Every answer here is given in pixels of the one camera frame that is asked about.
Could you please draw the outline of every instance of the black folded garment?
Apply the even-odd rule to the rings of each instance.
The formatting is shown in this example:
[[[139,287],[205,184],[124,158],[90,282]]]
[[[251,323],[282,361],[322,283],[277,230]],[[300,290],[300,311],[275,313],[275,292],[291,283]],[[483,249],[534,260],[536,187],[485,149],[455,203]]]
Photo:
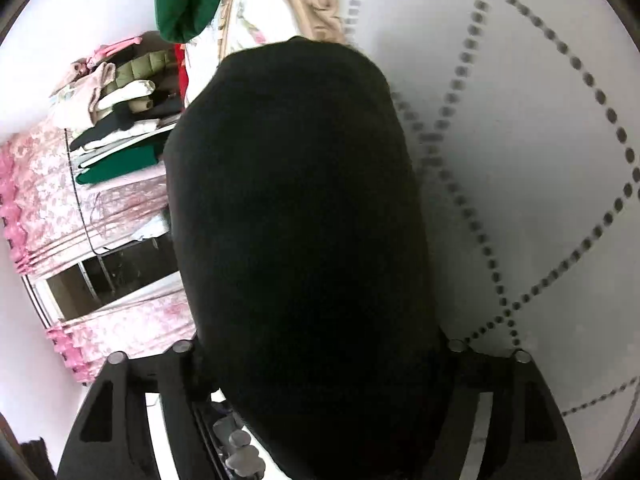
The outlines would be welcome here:
[[[100,140],[116,130],[129,130],[135,121],[136,119],[129,108],[128,102],[116,103],[113,105],[113,111],[109,115],[95,123],[93,128],[81,133],[77,139],[74,139],[69,149],[73,151],[82,148],[85,144],[93,140]]]
[[[135,119],[137,121],[143,119],[163,119],[179,114],[182,108],[182,99],[179,95],[174,95],[165,99],[160,104],[155,105],[153,108],[149,108],[149,110],[135,114]]]
[[[388,84],[338,44],[228,56],[164,150],[198,337],[294,480],[411,471],[438,347]]]

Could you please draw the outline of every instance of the white surface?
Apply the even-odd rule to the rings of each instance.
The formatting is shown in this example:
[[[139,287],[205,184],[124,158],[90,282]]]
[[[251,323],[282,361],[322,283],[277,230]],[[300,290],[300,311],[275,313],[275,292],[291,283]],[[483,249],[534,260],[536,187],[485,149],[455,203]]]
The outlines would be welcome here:
[[[0,243],[0,412],[18,441],[42,437],[58,468],[82,387],[53,351]]]
[[[0,45],[0,140],[46,115],[66,67],[100,44],[155,30],[154,0],[31,0]]]
[[[47,280],[39,280],[32,285],[40,303],[47,311],[47,314],[49,314],[49,317],[54,321],[65,319],[65,316],[62,314],[62,310],[60,310],[60,306],[56,301]]]

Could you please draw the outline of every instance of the floral fabric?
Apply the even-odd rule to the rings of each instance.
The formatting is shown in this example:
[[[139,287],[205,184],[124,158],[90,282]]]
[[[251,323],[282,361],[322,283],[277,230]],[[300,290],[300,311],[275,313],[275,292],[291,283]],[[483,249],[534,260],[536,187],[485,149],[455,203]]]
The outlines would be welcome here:
[[[17,270],[48,278],[92,255],[72,185],[65,131],[50,121],[14,135],[0,152],[10,160],[11,202],[26,232]],[[164,176],[103,192],[78,186],[78,198],[94,248],[126,240],[167,205]]]
[[[182,284],[135,303],[101,309],[47,330],[54,349],[79,382],[92,382],[109,354],[130,358],[162,353],[191,339],[195,325]]]

